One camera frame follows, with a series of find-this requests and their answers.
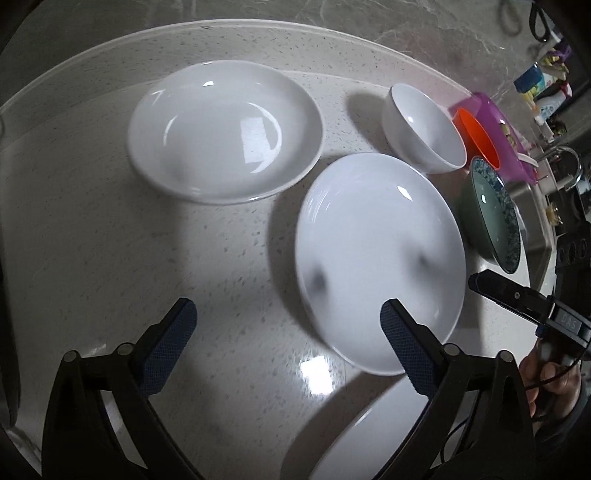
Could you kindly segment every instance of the green bowl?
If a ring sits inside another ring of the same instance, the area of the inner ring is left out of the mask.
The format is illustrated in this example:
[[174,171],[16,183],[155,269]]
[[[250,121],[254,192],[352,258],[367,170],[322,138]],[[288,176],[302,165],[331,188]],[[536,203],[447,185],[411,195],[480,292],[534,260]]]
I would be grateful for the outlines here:
[[502,180],[480,157],[470,164],[458,212],[462,229],[482,258],[515,273],[521,257],[517,215]]

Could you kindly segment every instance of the small white bowl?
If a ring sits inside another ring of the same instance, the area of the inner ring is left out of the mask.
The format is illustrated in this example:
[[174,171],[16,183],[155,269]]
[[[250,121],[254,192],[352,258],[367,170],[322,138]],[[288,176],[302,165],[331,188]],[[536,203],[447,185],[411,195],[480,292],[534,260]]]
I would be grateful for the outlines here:
[[466,147],[451,119],[427,95],[398,83],[382,108],[382,127],[394,153],[424,174],[466,164]]

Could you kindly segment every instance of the blue patterned bowl rim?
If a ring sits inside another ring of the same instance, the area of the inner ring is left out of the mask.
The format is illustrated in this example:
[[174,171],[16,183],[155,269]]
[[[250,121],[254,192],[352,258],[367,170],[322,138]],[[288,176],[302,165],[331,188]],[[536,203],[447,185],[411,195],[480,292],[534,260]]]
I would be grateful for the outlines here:
[[[517,215],[515,214],[513,202],[507,193],[503,181],[499,178],[495,170],[493,170],[486,160],[480,157],[475,157],[470,165],[470,170],[472,172],[472,183],[474,182],[474,174],[478,173],[495,191],[496,197],[501,204],[505,225],[509,234],[509,246],[507,249],[506,258],[498,258],[498,254],[494,248],[493,252],[495,254],[496,260],[499,262],[499,266],[503,269],[503,271],[508,274],[515,273],[517,271],[517,267],[519,266],[519,259],[521,258],[521,234],[519,232],[519,223],[517,222]],[[486,233],[491,245],[493,245],[488,230]]]

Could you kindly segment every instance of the faucet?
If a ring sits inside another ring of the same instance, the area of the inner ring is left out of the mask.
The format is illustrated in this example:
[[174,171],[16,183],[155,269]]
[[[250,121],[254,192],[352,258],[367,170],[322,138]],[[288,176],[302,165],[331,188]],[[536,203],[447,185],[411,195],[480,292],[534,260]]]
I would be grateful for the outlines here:
[[572,175],[573,178],[567,181],[563,187],[564,191],[568,192],[570,189],[574,188],[576,184],[579,182],[579,180],[583,177],[583,166],[581,165],[581,159],[579,158],[579,154],[570,147],[559,145],[558,147],[552,147],[551,149],[547,150],[542,154],[541,157],[536,158],[536,160],[538,161],[538,163],[542,160],[548,160],[549,164],[553,164],[559,162],[562,159],[562,157],[560,156],[562,152],[570,153],[577,161],[577,172],[574,175]]

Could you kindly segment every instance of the orange cup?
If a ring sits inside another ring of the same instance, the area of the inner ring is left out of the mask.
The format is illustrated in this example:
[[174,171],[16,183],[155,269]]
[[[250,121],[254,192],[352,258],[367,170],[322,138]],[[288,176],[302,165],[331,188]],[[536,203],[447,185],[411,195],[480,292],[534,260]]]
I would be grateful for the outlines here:
[[472,158],[482,157],[495,170],[501,168],[501,159],[491,138],[480,122],[474,118],[474,115],[465,108],[459,108],[453,117],[453,124],[456,126],[457,131],[460,132],[466,146],[468,156],[466,167],[469,167]]

